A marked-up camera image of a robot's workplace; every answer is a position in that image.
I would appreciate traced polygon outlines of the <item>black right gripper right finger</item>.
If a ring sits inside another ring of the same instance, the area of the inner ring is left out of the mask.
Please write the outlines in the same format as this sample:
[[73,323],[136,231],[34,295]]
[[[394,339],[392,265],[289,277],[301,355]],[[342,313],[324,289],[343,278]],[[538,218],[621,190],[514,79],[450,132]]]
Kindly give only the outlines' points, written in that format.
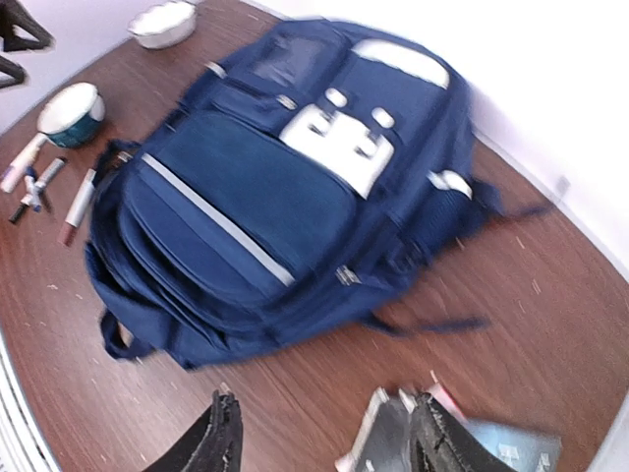
[[415,396],[409,452],[412,471],[510,472],[431,394]]

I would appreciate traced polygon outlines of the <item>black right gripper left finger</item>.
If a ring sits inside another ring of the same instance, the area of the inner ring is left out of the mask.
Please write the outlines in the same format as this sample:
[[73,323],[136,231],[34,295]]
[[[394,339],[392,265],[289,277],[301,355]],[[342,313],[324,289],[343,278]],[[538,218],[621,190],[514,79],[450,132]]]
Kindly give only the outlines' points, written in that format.
[[240,403],[231,390],[217,389],[194,424],[145,471],[238,472],[243,445]]

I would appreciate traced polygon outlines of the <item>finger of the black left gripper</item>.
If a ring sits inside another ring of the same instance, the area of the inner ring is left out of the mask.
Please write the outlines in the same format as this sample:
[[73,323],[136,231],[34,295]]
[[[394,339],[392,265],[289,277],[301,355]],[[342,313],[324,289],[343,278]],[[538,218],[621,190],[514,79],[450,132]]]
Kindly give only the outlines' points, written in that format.
[[1,56],[0,57],[0,88],[6,89],[21,85],[25,82],[28,75],[26,70],[17,63]]
[[54,43],[52,34],[16,0],[1,2],[1,39],[4,52],[42,50]]

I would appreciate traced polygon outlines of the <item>dark blue-grey paperback book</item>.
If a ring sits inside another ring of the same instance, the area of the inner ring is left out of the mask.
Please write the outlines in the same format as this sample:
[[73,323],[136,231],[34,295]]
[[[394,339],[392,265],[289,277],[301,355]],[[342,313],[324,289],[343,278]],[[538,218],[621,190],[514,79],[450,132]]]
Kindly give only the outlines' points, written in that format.
[[561,440],[467,419],[440,383],[426,392],[377,388],[338,471],[554,471]]

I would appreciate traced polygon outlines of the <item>navy blue student backpack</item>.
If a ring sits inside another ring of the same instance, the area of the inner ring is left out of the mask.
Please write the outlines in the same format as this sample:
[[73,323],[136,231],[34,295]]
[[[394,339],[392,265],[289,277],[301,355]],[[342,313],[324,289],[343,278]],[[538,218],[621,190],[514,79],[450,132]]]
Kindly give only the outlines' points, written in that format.
[[511,219],[473,173],[471,104],[441,57],[348,22],[283,21],[208,64],[94,164],[105,351],[191,370],[379,326],[443,248]]

